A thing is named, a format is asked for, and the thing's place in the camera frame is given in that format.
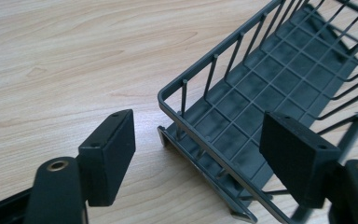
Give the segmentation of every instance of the wooden table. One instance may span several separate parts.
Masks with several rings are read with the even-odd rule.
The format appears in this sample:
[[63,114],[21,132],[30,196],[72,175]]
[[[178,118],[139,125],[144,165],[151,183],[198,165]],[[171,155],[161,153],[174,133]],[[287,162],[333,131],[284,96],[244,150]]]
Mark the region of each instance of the wooden table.
[[[267,2],[0,1],[0,200],[30,188],[44,161],[75,157],[109,114],[132,108],[137,151],[114,205],[89,208],[90,223],[242,223],[160,143],[157,127],[172,122],[157,94]],[[250,209],[260,223],[277,222],[258,203]]]

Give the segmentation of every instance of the wood grain surface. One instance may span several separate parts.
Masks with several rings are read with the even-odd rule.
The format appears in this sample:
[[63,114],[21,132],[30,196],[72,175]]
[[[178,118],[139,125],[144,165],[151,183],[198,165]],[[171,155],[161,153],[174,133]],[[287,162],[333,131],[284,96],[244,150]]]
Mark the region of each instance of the wood grain surface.
[[[157,94],[267,2],[0,1],[0,200],[30,188],[44,161],[75,157],[109,114],[132,108],[136,153],[114,205],[89,208],[90,223],[243,223],[162,146],[157,127],[172,122]],[[358,159],[358,141],[349,158]],[[279,188],[273,177],[267,189]],[[296,206],[276,198],[284,211]],[[258,203],[250,209],[260,223],[277,222]],[[310,223],[327,222],[326,211]]]

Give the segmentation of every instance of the wire basket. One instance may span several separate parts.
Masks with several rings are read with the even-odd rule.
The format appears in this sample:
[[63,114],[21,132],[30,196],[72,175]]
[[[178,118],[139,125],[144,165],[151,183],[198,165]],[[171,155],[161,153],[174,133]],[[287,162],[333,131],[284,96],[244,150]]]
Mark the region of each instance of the wire basket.
[[358,136],[358,114],[348,117],[349,107],[358,111],[358,5],[329,4],[271,1],[158,93],[173,120],[158,127],[163,144],[188,158],[237,218],[257,222],[247,208],[254,200],[280,222],[310,214],[298,207],[288,217],[271,201],[281,192],[262,190],[273,175],[258,150],[265,111],[307,127],[321,121],[320,135],[349,126],[337,143],[341,158]]

